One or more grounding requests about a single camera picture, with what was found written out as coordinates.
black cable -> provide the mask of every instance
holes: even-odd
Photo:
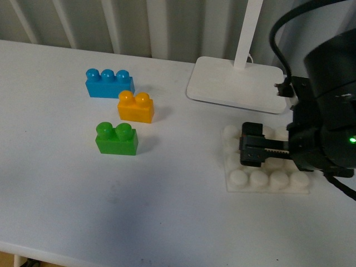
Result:
[[[300,5],[299,7],[296,7],[294,9],[292,9],[291,11],[289,11],[287,14],[285,14],[284,16],[282,16],[282,18],[280,18],[272,27],[271,32],[269,34],[269,43],[271,45],[271,48],[273,50],[273,52],[276,54],[277,58],[280,60],[280,62],[282,63],[285,72],[286,72],[286,79],[284,80],[283,83],[280,84],[276,84],[275,87],[279,88],[279,87],[288,87],[290,86],[291,83],[291,69],[290,66],[287,62],[287,60],[285,59],[285,57],[283,56],[282,52],[280,51],[280,49],[278,48],[276,41],[275,41],[275,36],[277,34],[277,31],[280,29],[280,27],[282,27],[283,25],[285,25],[287,22],[289,22],[291,19],[307,13],[309,11],[312,11],[314,9],[317,9],[319,7],[324,7],[327,6],[329,4],[335,4],[338,2],[343,2],[346,0],[312,0],[309,2],[306,2],[305,4]]]
[[[348,186],[341,183],[338,179],[336,179],[333,175],[324,173],[325,178],[329,181],[329,183],[336,186],[342,192],[344,192],[348,197],[351,197],[353,200],[356,201],[356,191],[349,188]]]

blue lego brick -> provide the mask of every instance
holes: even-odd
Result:
[[[118,98],[122,91],[135,92],[134,80],[125,70],[118,71],[115,76],[112,70],[104,70],[100,75],[97,69],[91,68],[86,76],[85,85],[90,97]]]

lego brick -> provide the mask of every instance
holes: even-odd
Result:
[[[288,140],[284,127],[273,130],[263,127],[267,139]],[[241,129],[228,125],[221,131],[224,149],[225,181],[228,192],[308,194],[310,179],[298,170],[293,160],[268,158],[261,167],[240,163],[239,139]]]
[[[132,77],[125,70],[120,70],[114,74],[112,70],[104,70],[99,74],[95,68],[86,72],[88,93],[90,97],[118,98],[122,91],[135,92]]]
[[[138,93],[136,97],[130,91],[123,91],[119,95],[117,105],[120,119],[151,123],[154,116],[154,102],[148,93]]]
[[[102,122],[96,127],[97,144],[100,153],[116,155],[136,155],[139,140],[135,129],[128,123],[112,127],[109,122]]]

